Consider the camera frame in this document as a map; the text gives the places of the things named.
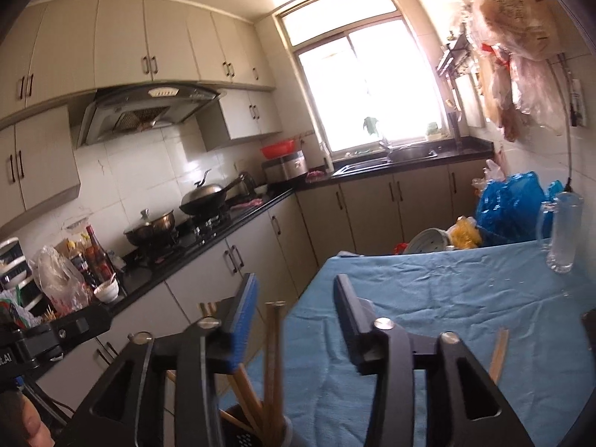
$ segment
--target wok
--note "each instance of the wok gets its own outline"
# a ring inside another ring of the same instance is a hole
[[[248,173],[242,172],[235,180],[223,188],[216,183],[205,185],[207,174],[210,171],[211,169],[205,171],[203,180],[195,183],[197,188],[184,195],[180,210],[187,215],[206,217],[217,215],[219,209],[225,203],[225,197],[228,191],[245,180],[252,180],[252,177]]]

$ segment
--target pot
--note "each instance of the pot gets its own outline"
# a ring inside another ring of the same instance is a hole
[[[203,180],[195,183],[197,188],[184,195],[183,201],[180,204],[180,210],[191,216],[214,216],[217,215],[219,209],[225,203],[226,194],[234,186],[241,182],[252,180],[248,173],[240,173],[238,177],[229,185],[221,187],[216,183],[205,185],[207,174],[211,169],[205,171]]]
[[[125,230],[124,235],[132,245],[141,247],[170,234],[175,225],[174,210],[150,217],[149,209],[145,209],[141,212],[141,220]]]

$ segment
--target range hood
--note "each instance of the range hood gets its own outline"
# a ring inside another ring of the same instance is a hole
[[[85,111],[78,145],[180,124],[219,93],[188,82],[99,89]]]

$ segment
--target blue plastic bag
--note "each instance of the blue plastic bag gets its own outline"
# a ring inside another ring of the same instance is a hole
[[[562,191],[559,181],[551,183],[545,195],[534,171],[514,174],[505,182],[489,182],[476,209],[476,222],[483,246],[514,244],[536,239],[540,205]],[[547,217],[546,236],[552,218]]]

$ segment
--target bottle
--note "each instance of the bottle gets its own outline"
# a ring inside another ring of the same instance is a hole
[[[114,267],[111,264],[110,258],[104,248],[99,244],[91,225],[87,225],[87,233],[91,241],[91,246],[86,250],[87,258],[90,256],[93,257],[92,265],[95,268],[97,276],[102,281],[109,280],[112,274],[114,274]]]

